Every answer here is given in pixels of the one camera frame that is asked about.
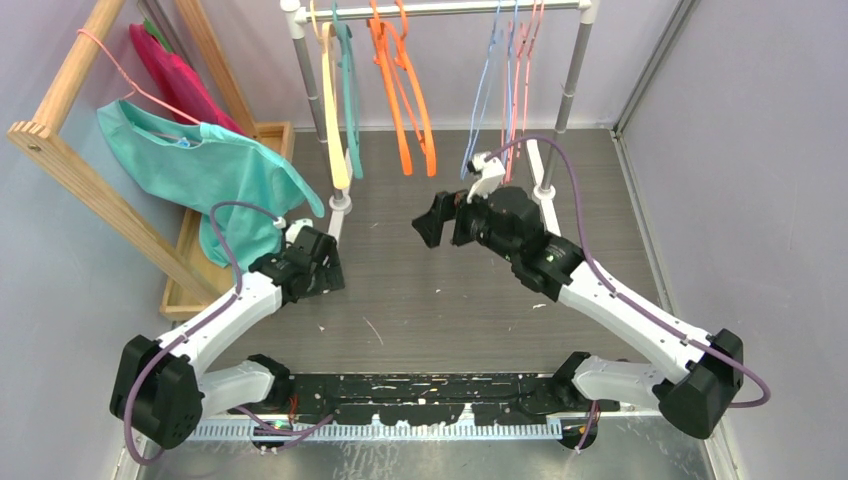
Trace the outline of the wooden clothes rack frame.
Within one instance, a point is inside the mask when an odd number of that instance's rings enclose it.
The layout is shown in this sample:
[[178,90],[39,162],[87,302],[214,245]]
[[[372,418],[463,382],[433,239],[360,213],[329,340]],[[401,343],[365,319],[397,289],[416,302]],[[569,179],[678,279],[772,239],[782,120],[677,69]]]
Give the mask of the wooden clothes rack frame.
[[175,247],[60,136],[95,60],[106,51],[102,41],[123,7],[122,1],[94,3],[83,25],[85,32],[71,44],[33,117],[14,122],[7,131],[7,138],[169,279],[195,299],[210,303],[223,290],[178,254]]

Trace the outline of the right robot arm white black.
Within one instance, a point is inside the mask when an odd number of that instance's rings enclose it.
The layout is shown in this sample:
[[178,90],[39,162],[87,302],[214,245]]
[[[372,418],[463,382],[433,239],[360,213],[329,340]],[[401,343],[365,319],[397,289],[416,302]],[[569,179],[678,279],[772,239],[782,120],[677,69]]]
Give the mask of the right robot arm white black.
[[636,294],[578,245],[547,231],[539,206],[519,187],[485,198],[468,190],[440,192],[411,225],[435,248],[447,222],[454,224],[453,245],[488,248],[509,262],[523,286],[588,316],[644,356],[638,364],[572,354],[554,386],[562,407],[618,401],[655,409],[693,438],[712,435],[744,381],[744,347],[736,334],[711,334]]

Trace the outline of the pink wire hanger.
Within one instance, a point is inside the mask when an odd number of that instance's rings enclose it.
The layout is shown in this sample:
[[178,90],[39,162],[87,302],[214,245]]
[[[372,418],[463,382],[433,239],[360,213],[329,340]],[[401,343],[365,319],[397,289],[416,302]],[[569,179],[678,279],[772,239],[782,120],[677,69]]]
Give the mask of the pink wire hanger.
[[512,113],[514,122],[510,130],[510,140],[523,136],[527,130],[533,51],[543,23],[544,15],[545,2],[534,1],[529,22],[526,25],[520,25],[522,37],[521,44],[517,51],[517,67],[513,77],[515,81],[521,80],[521,89],[516,89],[513,94]]
[[518,8],[514,8],[508,36],[506,63],[506,91],[504,97],[505,124],[502,140],[509,143],[514,140],[517,131],[519,74],[522,68],[524,50],[529,41],[530,29],[534,25],[539,2],[533,1],[529,19],[520,18]]

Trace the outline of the white metal clothes rack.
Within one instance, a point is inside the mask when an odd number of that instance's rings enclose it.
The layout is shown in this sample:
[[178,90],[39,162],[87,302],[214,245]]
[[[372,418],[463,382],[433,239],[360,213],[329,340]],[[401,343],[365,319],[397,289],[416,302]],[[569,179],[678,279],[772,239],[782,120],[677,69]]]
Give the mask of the white metal clothes rack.
[[[401,32],[401,22],[399,18],[398,8],[394,2],[378,3],[378,12],[381,20],[385,24],[389,44],[389,59],[391,66],[394,65],[395,47],[394,40],[388,34],[387,24],[392,24],[398,32]],[[436,17],[436,16],[459,16],[459,15],[486,15],[492,19],[495,7],[498,1],[457,1],[457,2],[404,2],[402,1],[408,19],[408,25],[412,18],[415,17]],[[485,126],[488,115],[495,115],[499,121],[500,138],[502,130],[503,116],[503,94],[504,94],[504,70],[505,70],[505,49],[506,40],[505,34],[508,32],[508,23],[512,17],[513,7],[516,1],[501,1],[503,3],[500,12],[497,43],[492,52],[489,63],[488,77],[483,93],[487,95],[486,109],[483,119],[480,122],[479,136],[476,139],[473,155],[477,153],[480,134]],[[519,15],[522,20],[529,19],[531,6],[533,1],[518,1]],[[564,90],[561,96],[558,116],[555,121],[553,133],[555,136],[562,135],[567,128],[567,122],[570,115],[570,109],[573,102],[575,88],[579,79],[580,70],[584,61],[586,48],[588,46],[589,37],[592,27],[595,23],[599,5],[595,1],[544,1],[545,15],[542,25],[545,23],[546,15],[557,10],[574,10],[579,15],[579,26],[577,29],[577,37],[574,43],[571,54],[571,63],[568,69]],[[316,39],[313,26],[310,21],[309,2],[305,1],[284,1],[280,5],[285,16],[289,34],[291,36],[296,59],[300,74],[304,83],[308,106],[311,111],[317,140],[319,142],[321,153],[329,166],[329,175],[332,183],[329,154],[327,147],[327,137],[324,125],[324,97],[322,93],[322,77],[321,77],[321,47]],[[331,22],[332,13],[331,7],[326,9],[318,9],[317,20],[319,23]],[[381,91],[386,98],[383,81],[380,75],[378,66],[374,63],[375,50],[372,43],[371,35],[366,21],[372,17],[369,3],[361,7],[341,8],[338,6],[340,19],[348,24],[352,30],[352,44],[356,62],[356,72],[358,76],[359,95],[360,95],[360,130],[361,130],[361,114],[365,109],[365,104],[361,101],[361,95],[368,88],[374,88]],[[420,85],[423,90],[424,98],[430,115],[432,129],[435,140],[435,120],[434,116],[438,111],[438,92],[435,89],[434,81],[437,76],[442,76],[446,86],[456,86],[460,90],[460,98],[463,102],[470,105],[470,117],[467,122],[467,129],[471,118],[473,102],[475,98],[477,82],[472,82],[469,74],[465,69],[457,71],[449,71],[442,63],[433,65],[425,62],[415,62],[411,57],[410,50],[413,46],[430,46],[436,47],[438,33],[428,31],[421,34],[411,34],[408,30],[406,38],[406,48],[413,62],[415,71],[417,72]],[[351,212],[353,202],[350,196],[351,183],[355,178],[352,176],[351,160],[349,158],[346,125],[343,105],[342,91],[342,72],[340,61],[342,58],[341,48],[338,43],[337,35],[335,37],[335,55],[336,55],[336,88],[337,102],[339,114],[339,129],[342,141],[342,146],[346,156],[347,167],[351,178],[350,186],[344,190],[335,189],[332,183],[332,193],[328,201],[330,209],[330,217],[328,230],[334,237],[339,237],[342,233],[344,220]],[[408,77],[402,71],[399,71],[403,86],[406,89],[407,97],[409,98],[412,107],[415,107],[415,101],[412,95],[412,89],[408,84]],[[410,149],[413,173],[417,168],[422,168],[426,173],[424,156],[418,146],[415,134],[407,116],[407,112],[400,98],[400,93],[397,92],[398,103],[402,114],[403,124],[406,132],[407,143]],[[390,111],[390,128],[395,134]],[[531,198],[540,207],[542,212],[542,220],[546,229],[552,233],[558,233],[560,230],[559,221],[554,207],[554,199],[556,190],[552,184],[553,165],[551,162],[542,158],[540,146],[537,141],[532,140],[528,136],[528,124],[526,133],[523,136],[515,138],[509,143],[505,143],[503,152],[496,156],[502,161],[506,174],[501,184],[511,181],[513,178],[517,163],[520,160],[526,160],[532,174],[532,190]]]

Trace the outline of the red garment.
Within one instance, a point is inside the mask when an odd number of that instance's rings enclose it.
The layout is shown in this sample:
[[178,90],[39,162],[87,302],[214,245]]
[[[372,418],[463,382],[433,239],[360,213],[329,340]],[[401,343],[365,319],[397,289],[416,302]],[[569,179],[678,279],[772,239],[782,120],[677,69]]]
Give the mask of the red garment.
[[162,100],[198,122],[219,125],[244,134],[239,125],[212,99],[199,75],[181,57],[166,51],[141,24],[131,24],[128,32]]

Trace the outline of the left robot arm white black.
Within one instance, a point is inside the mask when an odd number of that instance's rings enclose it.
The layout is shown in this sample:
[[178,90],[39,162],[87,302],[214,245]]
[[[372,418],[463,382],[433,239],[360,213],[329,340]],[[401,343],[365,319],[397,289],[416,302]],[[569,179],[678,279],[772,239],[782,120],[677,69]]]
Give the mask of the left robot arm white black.
[[179,327],[123,348],[109,411],[164,449],[183,443],[205,418],[237,407],[269,413],[294,396],[290,371],[263,354],[235,367],[210,365],[260,320],[302,299],[344,287],[337,239],[295,226],[277,253],[257,258],[238,282]]

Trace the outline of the teal plastic hanger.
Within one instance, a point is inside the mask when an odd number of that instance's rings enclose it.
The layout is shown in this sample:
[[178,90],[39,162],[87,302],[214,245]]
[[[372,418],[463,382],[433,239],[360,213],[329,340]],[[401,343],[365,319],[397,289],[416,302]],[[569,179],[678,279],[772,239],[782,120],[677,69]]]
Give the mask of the teal plastic hanger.
[[336,1],[332,2],[331,13],[332,26],[336,31],[342,53],[340,67],[348,153],[351,160],[352,176],[360,180],[364,177],[364,171],[361,160],[360,95],[352,44],[353,34],[348,24],[340,19]]

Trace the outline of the pink hanger holding shirt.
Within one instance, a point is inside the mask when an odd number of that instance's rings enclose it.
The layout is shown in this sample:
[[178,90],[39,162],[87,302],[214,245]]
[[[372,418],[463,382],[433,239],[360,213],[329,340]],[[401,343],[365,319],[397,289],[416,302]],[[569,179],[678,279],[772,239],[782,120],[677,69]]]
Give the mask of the pink hanger holding shirt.
[[142,88],[142,87],[141,87],[141,86],[140,86],[137,82],[135,82],[135,81],[133,80],[133,78],[132,78],[132,77],[131,77],[128,73],[127,73],[127,71],[126,71],[126,70],[122,67],[122,65],[120,64],[120,62],[119,62],[119,61],[115,58],[115,56],[111,53],[111,51],[110,51],[110,50],[109,50],[109,49],[108,49],[108,48],[104,45],[104,43],[103,43],[103,42],[102,42],[102,41],[101,41],[101,40],[100,40],[100,39],[99,39],[96,35],[94,35],[93,33],[91,33],[90,31],[88,31],[88,30],[87,30],[87,29],[85,29],[85,28],[78,28],[78,29],[76,30],[76,34],[77,34],[77,35],[82,35],[82,36],[84,36],[84,37],[87,37],[90,41],[94,42],[94,43],[95,43],[95,45],[99,48],[99,50],[100,50],[103,54],[105,54],[105,55],[106,55],[106,57],[107,57],[107,58],[109,59],[109,61],[112,63],[112,65],[113,65],[113,66],[114,66],[114,68],[117,70],[117,72],[120,74],[120,76],[121,76],[121,77],[125,80],[125,82],[126,82],[126,83],[130,86],[131,90],[130,90],[130,92],[129,92],[127,95],[125,95],[125,96],[124,96],[124,99],[129,99],[129,98],[130,98],[130,97],[132,97],[133,95],[135,95],[135,94],[139,94],[139,95],[141,95],[142,97],[147,98],[148,100],[150,100],[150,101],[151,101],[151,102],[153,102],[154,104],[157,104],[157,105],[159,105],[160,107],[165,108],[165,109],[166,109],[166,110],[168,110],[169,112],[171,112],[171,113],[173,113],[173,114],[176,114],[178,117],[181,117],[182,119],[184,119],[184,120],[188,121],[190,124],[194,124],[194,125],[200,125],[200,124],[201,124],[201,121],[200,121],[200,120],[198,120],[198,119],[196,119],[195,117],[193,117],[193,116],[191,116],[191,115],[189,115],[189,114],[187,114],[187,113],[183,112],[183,111],[182,111],[182,110],[180,110],[180,109],[177,109],[177,108],[176,108],[176,107],[174,107],[173,105],[171,105],[171,104],[169,104],[169,103],[167,103],[167,102],[165,102],[165,101],[163,101],[163,100],[160,100],[160,99],[159,99],[159,98],[157,98],[156,96],[154,96],[154,95],[152,95],[152,94],[148,93],[146,90],[144,90],[144,89],[143,89],[143,88]]

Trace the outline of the wooden tray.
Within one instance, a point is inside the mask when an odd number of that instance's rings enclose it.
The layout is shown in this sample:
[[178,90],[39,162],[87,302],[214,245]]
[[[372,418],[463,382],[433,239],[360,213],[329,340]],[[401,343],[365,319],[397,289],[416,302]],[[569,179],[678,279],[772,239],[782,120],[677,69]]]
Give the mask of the wooden tray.
[[[291,122],[263,122],[257,123],[256,126],[260,143],[283,157],[291,156],[295,143],[295,131]],[[213,287],[224,293],[233,286],[231,268],[219,267],[203,253],[199,243],[201,219],[201,213],[191,209],[185,210],[175,249]],[[166,319],[174,322],[187,321],[207,306],[207,302],[196,299],[175,280],[167,280],[160,304],[160,313]]]

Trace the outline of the teal t-shirt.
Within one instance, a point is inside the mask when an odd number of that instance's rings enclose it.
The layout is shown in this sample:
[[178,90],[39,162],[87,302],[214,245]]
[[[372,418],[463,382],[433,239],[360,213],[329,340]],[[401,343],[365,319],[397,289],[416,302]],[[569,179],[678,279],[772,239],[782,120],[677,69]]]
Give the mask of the teal t-shirt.
[[281,233],[273,219],[323,201],[283,156],[224,127],[187,125],[149,113],[125,100],[97,112],[103,136],[127,174],[146,193],[202,213],[199,240],[214,264],[236,261],[246,269],[277,252]]

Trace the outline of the blue wire hanger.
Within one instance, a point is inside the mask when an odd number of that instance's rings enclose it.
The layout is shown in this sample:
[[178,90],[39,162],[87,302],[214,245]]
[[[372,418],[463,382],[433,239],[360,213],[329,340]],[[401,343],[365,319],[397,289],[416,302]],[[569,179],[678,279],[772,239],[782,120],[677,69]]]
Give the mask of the blue wire hanger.
[[459,178],[461,180],[465,179],[466,174],[468,172],[467,166],[473,156],[474,147],[476,145],[476,139],[479,136],[480,122],[483,119],[483,115],[486,109],[487,95],[483,93],[483,89],[487,82],[488,69],[492,52],[497,43],[496,37],[502,5],[503,3],[501,1],[498,1],[493,14],[490,36],[486,47],[486,57],[483,63],[483,67],[478,81],[478,86],[475,93],[471,118],[469,122],[466,147],[460,164]]
[[513,98],[513,60],[514,60],[514,48],[515,48],[515,34],[516,29],[519,24],[519,6],[518,1],[515,2],[513,7],[512,17],[508,23],[509,30],[505,34],[506,40],[506,49],[505,49],[505,70],[504,70],[504,94],[503,94],[503,116],[502,116],[502,130],[501,130],[501,144],[504,145],[509,140],[509,134],[507,130],[512,124],[513,113],[512,113],[512,98]]

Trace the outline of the beige plastic hanger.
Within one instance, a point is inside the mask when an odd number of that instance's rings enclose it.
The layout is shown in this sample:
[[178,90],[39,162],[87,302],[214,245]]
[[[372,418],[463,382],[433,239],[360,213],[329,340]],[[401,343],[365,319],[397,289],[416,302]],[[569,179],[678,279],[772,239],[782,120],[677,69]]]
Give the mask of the beige plastic hanger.
[[317,41],[321,47],[321,77],[322,93],[324,97],[324,125],[327,137],[329,154],[329,165],[332,183],[335,189],[344,190],[350,186],[346,156],[342,146],[336,88],[336,55],[335,55],[335,27],[331,22],[319,23],[315,2],[309,2],[310,21]]

